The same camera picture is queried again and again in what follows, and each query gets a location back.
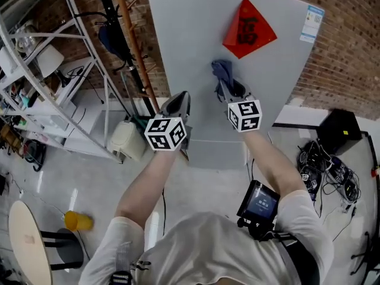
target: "yellow cup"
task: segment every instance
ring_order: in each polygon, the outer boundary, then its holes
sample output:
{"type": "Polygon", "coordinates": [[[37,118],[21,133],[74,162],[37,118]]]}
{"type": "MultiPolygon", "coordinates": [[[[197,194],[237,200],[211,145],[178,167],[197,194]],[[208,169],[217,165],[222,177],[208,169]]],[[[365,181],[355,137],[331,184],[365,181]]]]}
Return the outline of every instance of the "yellow cup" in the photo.
{"type": "Polygon", "coordinates": [[[65,227],[68,230],[91,230],[93,227],[93,220],[91,217],[77,213],[75,211],[67,211],[65,214],[65,227]]]}

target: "table lamp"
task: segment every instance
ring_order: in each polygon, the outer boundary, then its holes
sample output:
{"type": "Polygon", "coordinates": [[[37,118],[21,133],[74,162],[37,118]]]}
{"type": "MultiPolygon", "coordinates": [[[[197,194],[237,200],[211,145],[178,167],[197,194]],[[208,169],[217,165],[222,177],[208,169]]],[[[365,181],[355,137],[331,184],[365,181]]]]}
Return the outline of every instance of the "table lamp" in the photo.
{"type": "Polygon", "coordinates": [[[70,78],[65,77],[62,72],[58,70],[58,67],[64,59],[64,56],[52,45],[46,46],[37,56],[37,63],[43,78],[46,78],[55,72],[61,81],[63,88],[66,87],[71,81],[70,78]]]}

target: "red diamond sign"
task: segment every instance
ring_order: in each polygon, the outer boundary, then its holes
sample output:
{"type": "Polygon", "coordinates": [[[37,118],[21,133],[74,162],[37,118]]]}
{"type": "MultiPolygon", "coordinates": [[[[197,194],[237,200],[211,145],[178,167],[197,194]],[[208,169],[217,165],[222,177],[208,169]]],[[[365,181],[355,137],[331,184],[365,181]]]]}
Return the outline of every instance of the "red diamond sign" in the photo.
{"type": "Polygon", "coordinates": [[[270,25],[249,0],[233,17],[223,45],[239,59],[277,39],[270,25]]]}

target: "white t-shirt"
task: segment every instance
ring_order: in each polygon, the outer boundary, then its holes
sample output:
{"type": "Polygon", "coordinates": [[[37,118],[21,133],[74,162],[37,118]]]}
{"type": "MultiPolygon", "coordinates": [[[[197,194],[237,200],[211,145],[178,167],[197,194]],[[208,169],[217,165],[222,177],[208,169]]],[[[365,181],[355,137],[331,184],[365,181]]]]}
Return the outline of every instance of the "white t-shirt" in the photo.
{"type": "MultiPolygon", "coordinates": [[[[306,191],[294,191],[280,201],[276,229],[303,237],[322,283],[334,246],[306,191]]],[[[299,283],[297,274],[286,268],[275,240],[253,240],[247,229],[228,218],[198,213],[179,222],[146,252],[143,229],[128,218],[115,217],[79,284],[108,285],[121,245],[126,248],[124,270],[131,272],[135,284],[213,284],[221,278],[247,285],[299,283]]]]}

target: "fiducial marker cube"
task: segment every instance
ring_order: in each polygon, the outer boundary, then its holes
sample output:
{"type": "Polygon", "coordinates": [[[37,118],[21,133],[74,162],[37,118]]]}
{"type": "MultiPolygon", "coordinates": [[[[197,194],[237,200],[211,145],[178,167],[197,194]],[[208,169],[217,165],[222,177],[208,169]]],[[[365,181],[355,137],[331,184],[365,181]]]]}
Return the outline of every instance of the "fiducial marker cube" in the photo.
{"type": "Polygon", "coordinates": [[[228,119],[239,132],[260,129],[262,112],[259,100],[228,104],[228,119]]]}
{"type": "Polygon", "coordinates": [[[182,118],[175,117],[150,119],[144,135],[154,151],[174,151],[187,133],[182,118]]]}

